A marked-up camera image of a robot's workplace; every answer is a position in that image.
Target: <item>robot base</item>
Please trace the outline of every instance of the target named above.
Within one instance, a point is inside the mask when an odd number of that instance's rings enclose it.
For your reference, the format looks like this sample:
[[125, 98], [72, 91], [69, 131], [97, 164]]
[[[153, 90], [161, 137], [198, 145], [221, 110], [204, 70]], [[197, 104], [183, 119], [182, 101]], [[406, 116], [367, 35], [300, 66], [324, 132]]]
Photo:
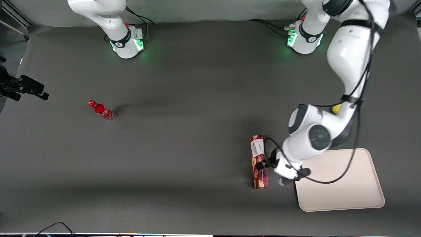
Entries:
[[[295, 23], [290, 24], [290, 27], [295, 27], [298, 29], [300, 24], [303, 21], [296, 21]], [[320, 45], [320, 40], [322, 39], [323, 35], [321, 35], [318, 39], [314, 37], [314, 42], [308, 43], [306, 39], [300, 34], [298, 30], [296, 30], [289, 38], [287, 42], [287, 46], [293, 48], [297, 53], [300, 54], [310, 54], [312, 53], [317, 46]]]
[[115, 47], [111, 42], [112, 49], [120, 58], [129, 59], [136, 56], [140, 51], [144, 49], [143, 31], [137, 29], [134, 26], [128, 26], [131, 31], [131, 38], [126, 43], [124, 48]]

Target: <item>bottle cap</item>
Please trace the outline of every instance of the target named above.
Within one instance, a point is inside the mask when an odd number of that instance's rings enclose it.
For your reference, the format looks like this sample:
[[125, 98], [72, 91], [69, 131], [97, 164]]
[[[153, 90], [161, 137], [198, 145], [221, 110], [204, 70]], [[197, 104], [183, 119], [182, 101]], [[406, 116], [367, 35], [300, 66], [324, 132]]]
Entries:
[[88, 102], [88, 105], [89, 105], [89, 106], [91, 106], [91, 107], [95, 107], [95, 106], [96, 106], [96, 102], [95, 102], [95, 101], [93, 101], [93, 100], [90, 100], [90, 101]]

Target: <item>yellow object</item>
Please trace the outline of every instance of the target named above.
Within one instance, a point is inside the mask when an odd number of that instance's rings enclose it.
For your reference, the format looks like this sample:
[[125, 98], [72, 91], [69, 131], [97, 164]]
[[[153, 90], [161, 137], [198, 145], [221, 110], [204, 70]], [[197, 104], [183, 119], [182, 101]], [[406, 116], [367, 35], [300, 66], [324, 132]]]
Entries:
[[341, 107], [341, 105], [339, 104], [339, 105], [335, 105], [335, 106], [333, 106], [332, 107], [332, 112], [334, 113], [334, 114], [338, 114], [338, 112], [339, 112], [339, 108]]

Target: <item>cable connector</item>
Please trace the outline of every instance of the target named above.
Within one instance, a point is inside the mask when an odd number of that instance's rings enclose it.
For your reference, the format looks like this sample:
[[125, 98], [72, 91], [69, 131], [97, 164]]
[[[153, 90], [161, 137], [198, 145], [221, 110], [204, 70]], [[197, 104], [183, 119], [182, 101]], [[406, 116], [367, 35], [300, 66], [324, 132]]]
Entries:
[[290, 31], [290, 32], [295, 32], [295, 27], [286, 26], [286, 27], [284, 27], [284, 30]]

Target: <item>white wall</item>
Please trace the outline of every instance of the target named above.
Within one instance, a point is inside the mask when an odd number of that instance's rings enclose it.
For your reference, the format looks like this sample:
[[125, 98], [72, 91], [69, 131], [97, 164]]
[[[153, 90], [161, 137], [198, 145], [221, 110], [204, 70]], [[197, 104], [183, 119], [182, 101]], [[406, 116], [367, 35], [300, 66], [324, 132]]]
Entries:
[[[10, 0], [35, 24], [55, 27], [93, 26], [93, 22], [72, 12], [67, 0]], [[417, 0], [393, 0], [398, 13]], [[127, 6], [155, 22], [203, 20], [243, 21], [252, 18], [293, 19], [304, 9], [300, 0], [127, 0]], [[127, 11], [123, 20], [137, 23]]]

